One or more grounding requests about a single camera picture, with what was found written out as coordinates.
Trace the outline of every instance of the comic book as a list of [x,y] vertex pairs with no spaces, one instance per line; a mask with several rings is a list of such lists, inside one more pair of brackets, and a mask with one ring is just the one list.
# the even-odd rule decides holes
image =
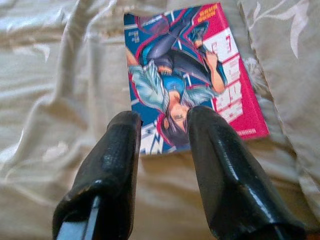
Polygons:
[[124,16],[131,107],[140,153],[190,149],[187,112],[213,108],[243,139],[269,134],[220,3]]

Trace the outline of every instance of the white bed sheet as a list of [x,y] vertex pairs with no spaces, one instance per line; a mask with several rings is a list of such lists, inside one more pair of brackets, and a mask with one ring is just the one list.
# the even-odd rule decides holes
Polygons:
[[[209,1],[197,1],[197,4]],[[0,1],[0,239],[51,238],[56,204],[106,125],[130,109],[123,14],[191,0]],[[249,141],[292,211],[317,221],[235,1],[222,1],[271,136]],[[213,239],[190,153],[140,158],[132,240]]]

